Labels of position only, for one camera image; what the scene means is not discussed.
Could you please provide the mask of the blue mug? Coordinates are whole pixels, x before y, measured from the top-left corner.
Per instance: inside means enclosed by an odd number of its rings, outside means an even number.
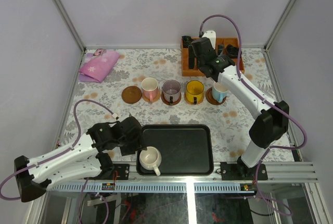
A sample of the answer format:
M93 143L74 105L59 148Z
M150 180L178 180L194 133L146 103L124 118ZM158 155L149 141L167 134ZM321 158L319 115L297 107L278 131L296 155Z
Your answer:
M223 86L218 82L214 82L212 87L212 96L218 103L221 103L227 94L228 87Z

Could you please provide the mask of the pink mug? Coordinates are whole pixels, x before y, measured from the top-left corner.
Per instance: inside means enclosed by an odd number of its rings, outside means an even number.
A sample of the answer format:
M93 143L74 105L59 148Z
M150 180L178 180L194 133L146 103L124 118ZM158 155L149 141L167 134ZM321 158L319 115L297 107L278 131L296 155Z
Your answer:
M153 102L159 91L158 81L155 78L145 78L142 81L142 89L144 97L147 98L150 102Z

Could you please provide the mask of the woven rattan coaster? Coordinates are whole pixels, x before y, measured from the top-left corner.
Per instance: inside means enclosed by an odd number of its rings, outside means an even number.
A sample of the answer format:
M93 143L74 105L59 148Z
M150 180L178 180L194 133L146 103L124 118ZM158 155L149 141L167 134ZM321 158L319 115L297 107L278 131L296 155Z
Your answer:
M201 97L200 100L198 100L198 101L196 101L196 102L191 102L191 101L189 101L189 100L187 99L187 97L186 97L186 93L184 93L184 100L185 100L185 102L186 102L187 104L189 104L189 105L199 105L199 104L201 104L201 103L204 101L204 95L202 95L202 97Z
M158 92L157 92L157 96L156 96L152 101L150 101L149 98L147 98L144 94L142 94L142 98L143 98L143 100L146 101L146 102L148 102L148 103L154 103L154 102L157 102L157 101L160 99L160 96L161 96L161 92L158 91Z

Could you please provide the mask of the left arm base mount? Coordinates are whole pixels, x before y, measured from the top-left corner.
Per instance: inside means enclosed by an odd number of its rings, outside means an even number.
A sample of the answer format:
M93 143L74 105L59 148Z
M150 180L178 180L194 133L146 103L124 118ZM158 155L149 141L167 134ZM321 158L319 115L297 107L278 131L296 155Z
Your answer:
M128 180L130 174L129 164L115 164L112 172L105 172L96 177L90 177L90 180Z

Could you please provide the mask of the cream white mug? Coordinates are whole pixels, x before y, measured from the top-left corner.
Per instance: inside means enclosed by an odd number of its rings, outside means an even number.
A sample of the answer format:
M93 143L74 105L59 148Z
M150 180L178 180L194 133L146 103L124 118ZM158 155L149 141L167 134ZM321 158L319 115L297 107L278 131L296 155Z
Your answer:
M148 146L146 150L142 150L139 155L139 162L144 169L153 171L156 176L161 175L159 166L162 162L162 156L157 148Z

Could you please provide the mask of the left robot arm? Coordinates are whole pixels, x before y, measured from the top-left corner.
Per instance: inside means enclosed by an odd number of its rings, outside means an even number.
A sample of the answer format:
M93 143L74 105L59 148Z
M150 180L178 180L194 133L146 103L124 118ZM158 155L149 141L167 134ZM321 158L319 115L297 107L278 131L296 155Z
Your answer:
M114 164L108 152L116 147L120 148L122 156L145 148L142 126L133 116L123 121L97 123L78 141L39 157L16 158L15 179L21 201L33 201L62 183L111 178Z

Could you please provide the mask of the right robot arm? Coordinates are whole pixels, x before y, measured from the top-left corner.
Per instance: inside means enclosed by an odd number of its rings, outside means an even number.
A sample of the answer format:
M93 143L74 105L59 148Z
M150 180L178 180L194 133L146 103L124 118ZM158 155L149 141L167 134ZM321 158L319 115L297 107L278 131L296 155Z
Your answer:
M242 179L255 175L258 164L270 144L281 138L288 130L289 105L276 102L256 88L227 55L218 55L211 41L198 38L189 45L197 59L198 69L215 82L226 86L252 115L254 123L249 130L250 143L237 160L237 173Z

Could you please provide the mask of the purple mug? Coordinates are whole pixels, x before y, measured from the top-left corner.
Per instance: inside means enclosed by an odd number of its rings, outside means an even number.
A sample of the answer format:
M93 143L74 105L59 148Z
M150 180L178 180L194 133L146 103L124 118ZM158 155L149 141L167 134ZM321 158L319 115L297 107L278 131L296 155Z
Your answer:
M176 80L168 80L163 84L162 92L164 99L172 105L181 97L181 85Z

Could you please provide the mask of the dark brown wooden coaster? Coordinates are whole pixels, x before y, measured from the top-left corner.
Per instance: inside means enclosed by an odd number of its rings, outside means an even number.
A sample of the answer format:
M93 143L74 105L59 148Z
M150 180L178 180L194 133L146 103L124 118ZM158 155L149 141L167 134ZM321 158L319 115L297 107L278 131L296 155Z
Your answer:
M222 105L222 104L226 101L226 98L227 98L227 97L225 97L225 98L222 100L222 102L219 103L217 100L215 100L215 99L213 98L213 95L212 95L212 89L213 89L213 87L209 88L209 89L206 91L206 99L207 99L207 101L208 101L210 104L212 104L212 105Z
M137 103L142 97L142 91L137 86L128 86L122 91L122 99L125 103Z
M174 100L174 95L166 95L164 93L161 94L162 101L168 106L177 105L182 100L182 94L178 95L178 98Z

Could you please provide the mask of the yellow mug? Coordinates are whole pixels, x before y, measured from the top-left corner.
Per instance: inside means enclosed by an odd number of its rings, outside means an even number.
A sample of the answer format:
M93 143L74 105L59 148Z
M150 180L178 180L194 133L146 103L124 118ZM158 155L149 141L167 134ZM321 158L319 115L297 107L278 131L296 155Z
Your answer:
M189 81L186 84L186 97L191 102L196 102L201 99L204 93L204 85L198 80Z

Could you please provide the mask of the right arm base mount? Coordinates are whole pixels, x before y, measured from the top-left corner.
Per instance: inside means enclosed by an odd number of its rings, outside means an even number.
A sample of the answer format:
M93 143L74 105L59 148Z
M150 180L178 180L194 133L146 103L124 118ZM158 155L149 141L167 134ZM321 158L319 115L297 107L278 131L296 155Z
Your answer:
M249 168L238 157L237 161L234 163L220 162L220 169L222 180L236 181L236 180L251 180L255 181L257 165Z

